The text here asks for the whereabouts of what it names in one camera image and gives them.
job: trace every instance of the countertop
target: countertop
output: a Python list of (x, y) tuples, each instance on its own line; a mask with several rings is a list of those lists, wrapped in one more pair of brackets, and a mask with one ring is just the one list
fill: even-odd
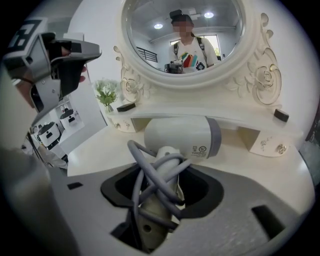
[[(68, 155), (68, 176), (109, 170), (135, 163), (128, 140), (144, 145), (144, 132), (125, 133), (108, 126), (80, 144)], [(146, 155), (153, 162), (152, 156)], [(307, 212), (315, 201), (315, 191), (309, 170), (295, 147), (280, 157), (265, 157), (250, 153), (235, 130), (222, 130), (222, 145), (215, 157), (193, 160), (193, 164), (215, 168), (248, 177), (299, 214)]]

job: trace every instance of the gray cord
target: gray cord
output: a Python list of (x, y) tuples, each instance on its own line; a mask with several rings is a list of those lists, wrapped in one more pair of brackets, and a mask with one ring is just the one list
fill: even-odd
[[(180, 198), (178, 198), (175, 192), (171, 190), (171, 188), (167, 185), (167, 182), (179, 175), (179, 173), (181, 173), (183, 170), (185, 170), (191, 164), (191, 161), (186, 160), (182, 162), (184, 160), (182, 154), (172, 153), (160, 158), (155, 163), (150, 164), (147, 162), (141, 151), (155, 157), (156, 154), (154, 152), (143, 147), (133, 140), (129, 140), (127, 145), (132, 156), (141, 167), (141, 170), (136, 178), (131, 197), (133, 201), (133, 215), (136, 222), (138, 223), (138, 216), (139, 214), (141, 214), (146, 219), (162, 225), (168, 229), (176, 229), (176, 227), (178, 226), (176, 223), (170, 220), (163, 219), (155, 215), (154, 213), (139, 208), (139, 205), (142, 204), (143, 201), (145, 201), (149, 196), (156, 193), (159, 201), (171, 212), (171, 214), (180, 219), (181, 210), (177, 208), (175, 204), (183, 205), (184, 202)], [(182, 163), (173, 168), (169, 173), (166, 173), (166, 175), (161, 177), (155, 169), (159, 168), (161, 165), (172, 159), (179, 159)], [(140, 195), (141, 186), (145, 175), (149, 186)]]
[(147, 162), (140, 150), (147, 154), (151, 152), (153, 156), (155, 156), (155, 153), (133, 140), (128, 141), (128, 147), (132, 156), (144, 171), (144, 174), (158, 187), (159, 190), (161, 190), (162, 193), (165, 194), (167, 198), (170, 199), (170, 201), (183, 206), (185, 203), (168, 187), (167, 183), (165, 183), (165, 181), (160, 177), (155, 168)]
[[(171, 179), (173, 179), (174, 177), (176, 177), (177, 175), (179, 175), (179, 173), (181, 173), (182, 171), (184, 171), (189, 165), (191, 165), (191, 160), (188, 159), (184, 162), (182, 162), (181, 164), (179, 164), (178, 166), (176, 166), (174, 169), (172, 169), (169, 173), (167, 173), (165, 176), (163, 176), (163, 180), (165, 182), (169, 182)], [(140, 195), (139, 197), (139, 203), (141, 204), (142, 202), (144, 202), (149, 196), (151, 196), (153, 193), (156, 192), (157, 190), (157, 186), (154, 184), (151, 184), (150, 186), (148, 186)]]
[(141, 214), (143, 217), (145, 217), (149, 221), (165, 226), (169, 229), (175, 230), (178, 227), (177, 223), (171, 220), (160, 218), (159, 216), (153, 214), (152, 212), (148, 212), (143, 208), (139, 208), (139, 214)]

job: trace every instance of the hair dryer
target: hair dryer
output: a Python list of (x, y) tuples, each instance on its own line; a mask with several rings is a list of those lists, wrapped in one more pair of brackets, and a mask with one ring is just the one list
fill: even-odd
[[(128, 147), (141, 167), (132, 193), (133, 214), (149, 252), (166, 239), (182, 217), (185, 203), (179, 173), (191, 164), (190, 159), (207, 159), (218, 153), (221, 130), (216, 120), (204, 116), (153, 119), (145, 128), (144, 143), (146, 147), (130, 140)], [(148, 163), (140, 150), (155, 156), (155, 163)], [(140, 194), (144, 177), (147, 188)]]

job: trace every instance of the camera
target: camera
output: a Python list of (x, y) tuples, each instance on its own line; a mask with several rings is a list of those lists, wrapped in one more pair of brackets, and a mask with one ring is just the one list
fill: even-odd
[(170, 61), (164, 65), (164, 71), (170, 74), (181, 74), (183, 71), (182, 60)]
[(175, 16), (180, 16), (182, 14), (181, 10), (174, 10), (170, 12), (170, 19), (172, 20)]

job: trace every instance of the ornate mirror frame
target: ornate mirror frame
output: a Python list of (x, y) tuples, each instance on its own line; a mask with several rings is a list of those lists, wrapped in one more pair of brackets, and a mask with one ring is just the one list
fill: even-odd
[(222, 62), (197, 74), (179, 75), (152, 67), (140, 58), (133, 47), (131, 21), (138, 1), (122, 2), (117, 21), (118, 46), (114, 47), (120, 54), (116, 59), (122, 62), (121, 88), (127, 101), (140, 102), (142, 96), (148, 99), (152, 92), (150, 89), (179, 90), (182, 93), (222, 86), (236, 92), (239, 98), (251, 95), (260, 106), (279, 107), (282, 82), (277, 59), (269, 43), (273, 32), (267, 29), (268, 16), (257, 13), (252, 0), (232, 0), (242, 19), (241, 38), (232, 53)]

